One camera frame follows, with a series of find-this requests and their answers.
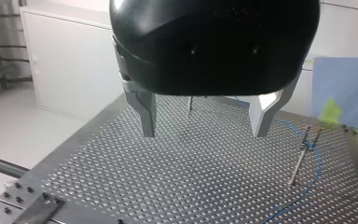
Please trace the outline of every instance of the white floor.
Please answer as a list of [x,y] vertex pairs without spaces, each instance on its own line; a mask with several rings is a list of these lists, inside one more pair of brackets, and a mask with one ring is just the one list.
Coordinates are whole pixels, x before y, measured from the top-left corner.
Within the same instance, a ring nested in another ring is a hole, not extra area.
[[[32,168],[84,123],[39,110],[30,85],[0,92],[0,159]],[[11,179],[0,175],[0,193]]]

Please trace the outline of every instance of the bolt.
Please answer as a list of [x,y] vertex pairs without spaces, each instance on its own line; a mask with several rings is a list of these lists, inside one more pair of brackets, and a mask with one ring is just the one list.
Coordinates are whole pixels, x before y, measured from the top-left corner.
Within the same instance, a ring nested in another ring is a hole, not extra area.
[[47,200],[47,199],[48,199],[48,194],[47,194],[47,193],[43,193],[43,194],[42,194],[42,197],[43,197],[44,200]]
[[17,198],[16,198],[16,202],[17,202],[17,203],[22,203],[22,202],[24,202],[24,200],[23,200],[21,197],[17,197]]
[[33,193],[33,192],[34,192],[34,190],[33,190],[32,188],[30,188],[30,187],[27,188],[27,191],[28,191],[29,193]]
[[11,210],[9,208],[5,208],[5,213],[6,214],[10,214],[11,213]]
[[55,199],[54,199],[54,202],[55,202],[55,203],[61,203],[61,199],[55,198]]

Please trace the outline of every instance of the black robot head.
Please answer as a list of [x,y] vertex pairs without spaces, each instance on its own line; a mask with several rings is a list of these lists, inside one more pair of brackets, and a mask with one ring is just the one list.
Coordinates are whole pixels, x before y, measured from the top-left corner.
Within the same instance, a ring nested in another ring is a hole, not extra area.
[[257,95],[300,72],[319,0],[111,0],[122,76],[169,95]]

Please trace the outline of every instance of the white wall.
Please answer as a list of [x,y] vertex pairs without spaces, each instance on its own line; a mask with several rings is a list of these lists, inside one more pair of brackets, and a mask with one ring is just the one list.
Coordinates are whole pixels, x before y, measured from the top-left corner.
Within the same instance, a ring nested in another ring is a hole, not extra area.
[[109,0],[50,0],[73,7],[83,7],[97,11],[109,11]]

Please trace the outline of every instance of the metal frame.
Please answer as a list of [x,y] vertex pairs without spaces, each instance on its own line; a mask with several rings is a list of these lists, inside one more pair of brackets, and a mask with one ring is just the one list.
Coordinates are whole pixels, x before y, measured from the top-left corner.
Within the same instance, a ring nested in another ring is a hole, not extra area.
[[[241,107],[240,105],[238,105],[238,102],[232,99],[228,99],[226,97],[208,97],[208,99],[226,105],[234,105],[237,107]],[[65,163],[66,158],[69,158],[70,155],[74,152],[74,148],[77,148],[87,142],[95,132],[100,130],[101,126],[104,123],[110,120],[114,115],[119,115],[128,106],[129,105],[126,101],[124,94],[120,95],[98,116],[89,121],[82,129],[77,131],[60,147],[58,147],[44,160],[38,163],[33,170],[22,176],[19,182],[22,183],[22,185],[42,186],[44,184],[44,180],[49,178],[49,174],[54,173],[55,167],[59,167],[61,164]],[[277,113],[277,117],[279,117],[280,119],[303,120],[308,123],[321,126],[324,129],[342,130],[342,128],[337,125],[324,123],[317,119],[294,115],[287,112],[279,112]],[[345,136],[351,146],[351,153],[353,154],[353,157],[356,161],[355,170],[358,175],[358,145],[356,143],[356,139],[354,138],[354,133],[352,130],[347,130]],[[83,206],[84,205],[76,203],[67,203],[64,209],[59,210],[56,213],[56,215],[54,216],[54,220],[60,221],[62,223],[78,223],[79,220],[82,220],[82,223],[112,223],[112,218],[107,214],[102,214],[96,209],[84,209]]]

